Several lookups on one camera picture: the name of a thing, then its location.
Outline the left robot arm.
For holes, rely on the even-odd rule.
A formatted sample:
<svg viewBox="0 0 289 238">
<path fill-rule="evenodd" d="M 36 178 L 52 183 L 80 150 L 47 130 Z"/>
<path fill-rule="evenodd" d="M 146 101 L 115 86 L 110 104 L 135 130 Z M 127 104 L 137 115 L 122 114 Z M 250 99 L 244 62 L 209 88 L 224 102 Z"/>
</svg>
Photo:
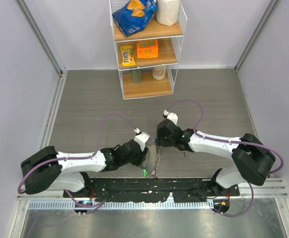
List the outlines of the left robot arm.
<svg viewBox="0 0 289 238">
<path fill-rule="evenodd" d="M 94 153 L 63 153 L 54 146 L 47 146 L 21 163 L 23 178 L 17 191 L 31 195 L 51 188 L 86 197 L 92 190 L 86 172 L 115 171 L 126 164 L 139 167 L 147 152 L 145 142 L 136 138 Z"/>
</svg>

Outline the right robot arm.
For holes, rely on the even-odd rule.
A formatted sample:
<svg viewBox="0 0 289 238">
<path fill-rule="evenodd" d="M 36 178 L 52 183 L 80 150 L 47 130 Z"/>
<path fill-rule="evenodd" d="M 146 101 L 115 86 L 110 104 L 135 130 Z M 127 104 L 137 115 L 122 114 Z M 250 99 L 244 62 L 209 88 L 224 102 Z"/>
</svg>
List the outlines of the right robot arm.
<svg viewBox="0 0 289 238">
<path fill-rule="evenodd" d="M 246 133 L 232 140 L 213 137 L 191 128 L 182 130 L 170 119 L 158 124 L 156 142 L 162 147 L 209 153 L 232 160 L 234 165 L 218 169 L 211 178 L 209 189 L 215 195 L 222 195 L 233 185 L 243 182 L 262 186 L 276 161 L 276 157 L 252 134 Z"/>
</svg>

